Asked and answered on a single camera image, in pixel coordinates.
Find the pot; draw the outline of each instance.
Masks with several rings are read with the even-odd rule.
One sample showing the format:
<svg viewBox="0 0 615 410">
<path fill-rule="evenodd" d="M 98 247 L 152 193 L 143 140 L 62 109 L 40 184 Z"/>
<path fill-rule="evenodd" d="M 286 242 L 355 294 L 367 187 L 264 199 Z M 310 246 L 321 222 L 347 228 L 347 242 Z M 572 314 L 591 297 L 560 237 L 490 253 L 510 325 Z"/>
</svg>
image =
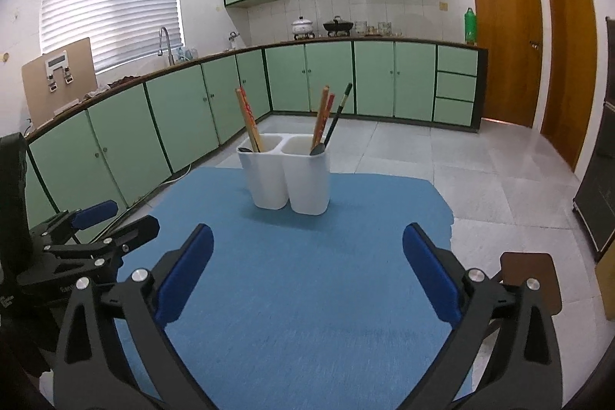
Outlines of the pot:
<svg viewBox="0 0 615 410">
<path fill-rule="evenodd" d="M 304 20 L 302 16 L 299 16 L 298 20 L 293 21 L 292 30 L 294 35 L 314 33 L 314 24 L 310 20 Z"/>
<path fill-rule="evenodd" d="M 351 21 L 342 20 L 341 16 L 334 16 L 333 20 L 322 24 L 328 32 L 350 32 L 353 25 Z"/>
</svg>

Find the blue mat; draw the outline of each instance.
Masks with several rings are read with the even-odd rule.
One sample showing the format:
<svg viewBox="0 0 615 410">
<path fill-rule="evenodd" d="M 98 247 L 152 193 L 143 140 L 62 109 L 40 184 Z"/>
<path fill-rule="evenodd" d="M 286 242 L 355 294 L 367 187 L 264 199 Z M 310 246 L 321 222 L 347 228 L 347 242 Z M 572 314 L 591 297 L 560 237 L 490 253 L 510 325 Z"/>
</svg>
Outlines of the blue mat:
<svg viewBox="0 0 615 410">
<path fill-rule="evenodd" d="M 152 215 L 158 238 L 126 256 L 119 280 L 211 227 L 213 257 L 166 332 L 222 410 L 394 409 L 450 332 L 402 250 L 414 221 L 450 249 L 453 215 L 428 181 L 332 174 L 329 208 L 314 217 L 258 209 L 240 169 L 201 167 Z M 124 323 L 119 332 L 155 394 Z M 470 391 L 468 377 L 460 395 Z"/>
</svg>

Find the green bottle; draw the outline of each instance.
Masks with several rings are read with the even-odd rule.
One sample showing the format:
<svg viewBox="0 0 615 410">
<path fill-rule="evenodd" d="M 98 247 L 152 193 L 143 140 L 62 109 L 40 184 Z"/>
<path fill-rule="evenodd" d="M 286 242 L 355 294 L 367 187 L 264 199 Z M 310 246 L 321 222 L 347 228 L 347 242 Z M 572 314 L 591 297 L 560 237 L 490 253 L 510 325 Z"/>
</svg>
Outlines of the green bottle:
<svg viewBox="0 0 615 410">
<path fill-rule="evenodd" d="M 476 15 L 472 8 L 468 8 L 464 15 L 465 43 L 474 46 L 476 44 Z"/>
</svg>

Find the countertop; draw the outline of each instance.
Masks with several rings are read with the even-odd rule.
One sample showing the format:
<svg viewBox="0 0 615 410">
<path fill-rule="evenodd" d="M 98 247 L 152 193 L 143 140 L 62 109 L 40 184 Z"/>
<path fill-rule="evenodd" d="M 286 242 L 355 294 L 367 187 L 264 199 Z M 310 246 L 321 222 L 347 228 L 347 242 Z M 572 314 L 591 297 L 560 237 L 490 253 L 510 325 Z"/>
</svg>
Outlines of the countertop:
<svg viewBox="0 0 615 410">
<path fill-rule="evenodd" d="M 100 93 L 96 95 L 94 98 L 88 98 L 75 105 L 74 107 L 65 110 L 60 115 L 57 115 L 53 120 L 43 124 L 38 129 L 32 131 L 29 135 L 27 135 L 26 139 L 28 143 L 31 143 L 35 139 L 47 133 L 50 129 L 53 129 L 56 125 L 64 122 L 65 120 L 71 118 L 74 115 L 77 115 L 82 110 L 89 108 L 90 106 L 99 103 L 107 98 L 110 98 L 117 93 L 121 93 L 131 87 L 138 86 L 144 82 L 152 80 L 154 78 L 166 75 L 168 73 L 172 73 L 177 70 L 182 70 L 183 68 L 193 67 L 195 65 L 199 65 L 201 63 L 205 63 L 208 61 L 213 61 L 219 58 L 225 58 L 226 56 L 238 55 L 241 53 L 247 53 L 248 51 L 274 48 L 278 46 L 293 46 L 297 44 L 316 44 L 316 43 L 325 43 L 325 42 L 338 42 L 338 41 L 388 41 L 388 42 L 416 42 L 416 43 L 427 43 L 427 44 L 439 44 L 445 46 L 452 46 L 463 49 L 476 49 L 476 50 L 484 50 L 484 48 L 478 46 L 470 46 L 467 44 L 459 44 L 456 42 L 447 42 L 441 40 L 427 40 L 427 39 L 414 39 L 408 37 L 379 37 L 379 36 L 367 36 L 367 37 L 319 37 L 314 39 L 301 39 L 301 40 L 289 40 L 284 42 L 279 42 L 275 44 L 267 44 L 262 46 L 250 46 L 246 48 L 241 48 L 238 50 L 230 50 L 224 51 L 222 53 L 214 53 L 213 55 L 204 56 L 203 58 L 197 58 L 194 60 L 186 61 L 184 63 L 176 64 L 172 67 L 163 68 L 162 70 L 153 71 L 152 73 L 147 73 L 145 75 L 139 76 L 127 76 L 115 83 L 110 84 L 111 89 L 104 93 Z"/>
</svg>

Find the metal screw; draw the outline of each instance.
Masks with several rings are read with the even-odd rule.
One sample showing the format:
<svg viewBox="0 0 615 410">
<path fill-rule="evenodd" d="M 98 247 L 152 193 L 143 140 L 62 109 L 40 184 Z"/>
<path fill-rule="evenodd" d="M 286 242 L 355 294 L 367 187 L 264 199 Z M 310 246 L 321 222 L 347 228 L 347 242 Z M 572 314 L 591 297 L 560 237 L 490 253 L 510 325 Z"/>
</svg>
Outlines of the metal screw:
<svg viewBox="0 0 615 410">
<path fill-rule="evenodd" d="M 87 277 L 81 277 L 79 278 L 79 280 L 77 280 L 77 283 L 75 284 L 77 286 L 77 288 L 79 290 L 83 290 L 85 288 L 87 288 L 87 286 L 90 284 L 90 279 Z"/>
<path fill-rule="evenodd" d="M 476 281 L 479 283 L 485 280 L 485 274 L 481 270 L 476 269 L 476 268 L 472 268 L 470 271 L 468 271 L 467 276 L 470 277 L 470 280 Z"/>
<path fill-rule="evenodd" d="M 536 278 L 528 278 L 528 281 L 525 282 L 528 286 L 528 289 L 538 290 L 540 288 L 540 282 L 536 280 Z"/>
<path fill-rule="evenodd" d="M 143 268 L 134 270 L 132 272 L 132 275 L 130 275 L 130 278 L 132 278 L 133 281 L 143 281 L 147 277 L 148 277 L 148 271 L 144 270 Z"/>
</svg>

